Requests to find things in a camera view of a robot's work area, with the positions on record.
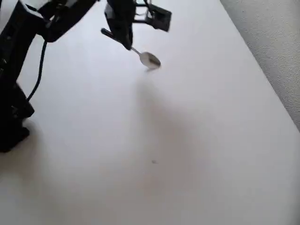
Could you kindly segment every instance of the black cable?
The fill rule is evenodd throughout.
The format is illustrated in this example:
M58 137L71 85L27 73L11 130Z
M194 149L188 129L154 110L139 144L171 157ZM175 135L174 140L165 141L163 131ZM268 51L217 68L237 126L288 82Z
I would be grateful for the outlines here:
M59 4L58 5L58 10L57 12L55 13L54 17L53 17L53 20L50 21L50 26L49 26L49 30L51 30L51 27L52 25L56 22L58 16L59 16L59 12L61 10L63 5ZM31 98L33 97L33 95L36 93L40 83L41 83L41 79L42 79L42 73L43 73L43 65L44 65L44 59L45 59L45 52L46 52L46 48L47 48L47 41L45 40L44 41L44 44L43 44L43 48L42 48L42 53L41 53L41 59L40 59L40 62L39 62L39 69L38 69L38 77L37 77L37 82L36 82L36 85L34 86L32 92L30 93L30 95L28 96L27 98L27 101L29 102L31 100Z
M43 48L42 48L41 59L40 59L40 62L39 62L37 82L36 82L36 85L34 86L32 92L30 93L30 95L27 98L28 102L31 100L32 96L36 93L36 91L39 87L39 84L41 83L46 48L47 48L47 41L45 40L44 44L43 44Z

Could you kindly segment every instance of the white wall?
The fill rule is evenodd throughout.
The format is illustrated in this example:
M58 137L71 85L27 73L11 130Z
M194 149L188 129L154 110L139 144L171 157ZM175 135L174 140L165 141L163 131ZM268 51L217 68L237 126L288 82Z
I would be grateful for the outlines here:
M221 0L300 128L300 1Z

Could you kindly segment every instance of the spoon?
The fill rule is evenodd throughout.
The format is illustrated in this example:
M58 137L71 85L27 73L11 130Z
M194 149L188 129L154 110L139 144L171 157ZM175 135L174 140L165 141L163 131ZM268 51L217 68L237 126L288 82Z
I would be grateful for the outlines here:
M141 63L149 69L157 69L161 66L159 59L155 55L149 52L140 53L134 47L131 47L131 50L140 56Z
M101 33L108 36L109 38L119 42L117 39L115 39L113 34L111 32L109 32L107 29L102 28ZM161 66L159 59L155 55L153 55L149 52L140 53L134 47L131 47L131 50L133 50L136 54L138 54L140 56L140 60L141 60L142 64L145 65L146 67L148 67L149 69L157 69Z

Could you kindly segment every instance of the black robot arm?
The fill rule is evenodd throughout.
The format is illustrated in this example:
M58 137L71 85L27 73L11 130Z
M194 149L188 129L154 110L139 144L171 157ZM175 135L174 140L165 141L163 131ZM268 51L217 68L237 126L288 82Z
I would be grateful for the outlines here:
M104 34L122 43L128 50L133 42L132 24L146 23L155 29L169 30L171 12L135 0L108 0L105 16L111 31ZM14 11L0 34L0 152L8 152L29 135L23 121L34 113L30 98L36 91L41 74L45 48L70 30L97 0L51 0L40 9L18 0ZM146 7L145 20L135 20L136 7ZM38 82L26 97L17 83L28 49L36 35L43 45Z

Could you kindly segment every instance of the white tabletop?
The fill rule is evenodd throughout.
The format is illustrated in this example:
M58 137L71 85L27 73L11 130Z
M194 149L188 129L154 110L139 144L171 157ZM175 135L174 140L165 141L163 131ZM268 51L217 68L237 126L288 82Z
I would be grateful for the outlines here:
M299 132L220 2L155 3L173 12L170 33L136 25L134 46L159 70L100 34L104 2L49 45L32 135L0 156L1 224L296 220ZM42 42L19 79L26 93Z

